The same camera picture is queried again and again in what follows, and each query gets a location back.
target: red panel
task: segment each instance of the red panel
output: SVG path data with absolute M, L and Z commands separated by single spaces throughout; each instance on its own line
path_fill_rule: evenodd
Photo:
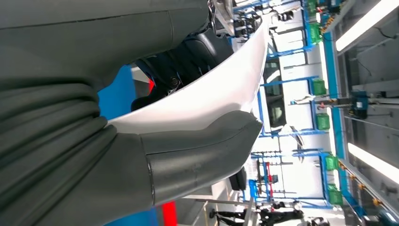
M 177 226 L 177 213 L 175 202 L 162 205 L 163 221 L 165 226 Z
M 154 82 L 151 79 L 149 80 L 150 80 L 150 92 L 151 92 L 152 88 L 154 88 Z

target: white car body panel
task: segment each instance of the white car body panel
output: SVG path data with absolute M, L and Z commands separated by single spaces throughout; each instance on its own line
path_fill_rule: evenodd
M 259 90 L 269 19 L 233 55 L 195 82 L 144 108 L 109 121 L 119 133 L 200 130 L 235 110 L 250 112 Z

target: green bin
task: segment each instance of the green bin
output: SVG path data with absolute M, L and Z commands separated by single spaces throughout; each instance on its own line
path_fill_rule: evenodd
M 316 45 L 317 43 L 322 41 L 321 35 L 320 35 L 320 23 L 311 23 L 309 24 L 310 26 L 310 35 L 311 35 L 311 41 L 313 45 Z
M 334 184 L 328 184 L 328 201 L 332 205 L 343 205 L 342 192 Z
M 308 0 L 309 16 L 316 16 L 317 13 L 316 5 L 317 5 L 317 0 Z
M 330 129 L 330 116 L 326 113 L 316 114 L 316 124 L 318 130 Z
M 338 158 L 336 156 L 329 155 L 326 157 L 326 170 L 333 171 L 339 168 Z
M 327 94 L 326 86 L 324 85 L 324 80 L 322 79 L 313 79 L 313 94 L 315 96 L 321 96 Z

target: blue panel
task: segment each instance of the blue panel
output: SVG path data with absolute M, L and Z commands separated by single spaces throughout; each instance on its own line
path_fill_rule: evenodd
M 106 226 L 158 226 L 157 213 L 155 209 L 132 214 L 130 216 L 115 220 Z
M 108 120 L 130 112 L 130 105 L 136 97 L 130 66 L 123 66 L 113 83 L 98 92 L 101 115 Z
M 324 49 L 326 53 L 326 63 L 327 63 L 327 74 L 328 74 L 328 87 L 331 98 L 338 98 L 338 88 L 337 88 L 337 78 L 335 71 L 335 63 L 334 63 L 334 44 L 329 40 L 334 40 L 331 33 L 324 34 Z M 342 126 L 341 126 L 341 116 L 339 114 L 338 108 L 333 108 L 332 119 L 333 119 L 333 128 L 335 135 L 335 148 L 336 154 L 338 158 L 345 159 L 345 148 L 343 145 L 343 137 L 342 137 Z M 343 170 L 339 170 L 339 178 L 340 178 L 340 189 L 341 191 L 348 190 L 348 182 L 346 173 Z

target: worker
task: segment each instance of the worker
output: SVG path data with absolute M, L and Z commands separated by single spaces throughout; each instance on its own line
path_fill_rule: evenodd
M 245 219 L 247 209 L 242 212 L 228 212 L 228 211 L 215 211 L 214 209 L 209 214 L 210 218 L 217 217 L 217 221 L 223 222 L 229 226 L 241 226 L 243 223 L 235 222 L 229 218 Z M 301 210 L 285 211 L 285 212 L 271 212 L 268 209 L 259 210 L 261 226 L 272 226 L 277 223 L 286 222 L 293 219 L 302 219 L 303 212 Z

